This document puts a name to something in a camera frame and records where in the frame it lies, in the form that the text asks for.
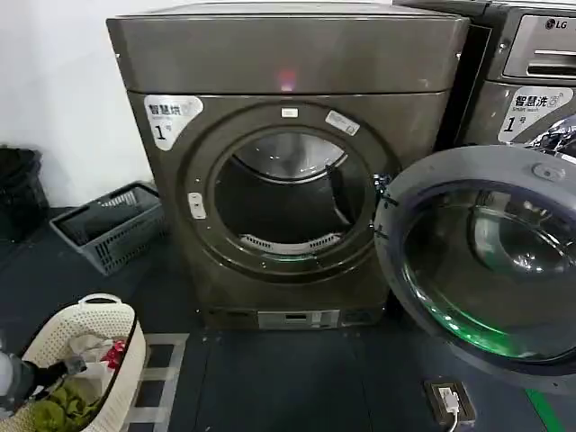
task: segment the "dryer drum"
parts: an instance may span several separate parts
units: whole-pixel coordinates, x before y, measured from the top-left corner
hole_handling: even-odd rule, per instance
[[[368,174],[336,144],[311,134],[271,133],[224,163],[215,207],[252,248],[301,256],[337,244],[356,224]]]

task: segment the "white laundry basket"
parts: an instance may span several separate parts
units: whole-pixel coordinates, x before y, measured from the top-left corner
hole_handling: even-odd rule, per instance
[[[107,300],[107,303],[93,301]],[[134,309],[110,294],[92,294],[54,315],[26,350],[24,360],[47,367],[69,353],[71,338],[95,333],[127,338],[121,367],[114,373],[100,409],[85,432],[119,432],[131,407],[146,357],[146,341]],[[30,405],[0,422],[0,432],[34,432]]]

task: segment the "electrical outlet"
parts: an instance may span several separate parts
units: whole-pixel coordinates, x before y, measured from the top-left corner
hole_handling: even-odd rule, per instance
[[[448,427],[454,421],[454,414],[446,411],[444,403],[446,395],[452,392],[458,395],[458,423],[471,424],[476,420],[476,413],[461,381],[445,377],[430,380],[424,382],[424,390],[434,417],[441,426]]]

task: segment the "lg logo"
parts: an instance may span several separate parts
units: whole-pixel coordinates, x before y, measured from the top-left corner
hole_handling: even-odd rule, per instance
[[[556,21],[554,18],[550,18],[546,21],[545,27],[547,30],[551,29],[565,29],[568,26],[567,21]]]

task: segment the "gray plastic basket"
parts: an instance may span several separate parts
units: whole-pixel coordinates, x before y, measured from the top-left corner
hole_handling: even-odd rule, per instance
[[[50,226],[103,275],[110,275],[166,233],[158,193],[132,183],[61,214]]]

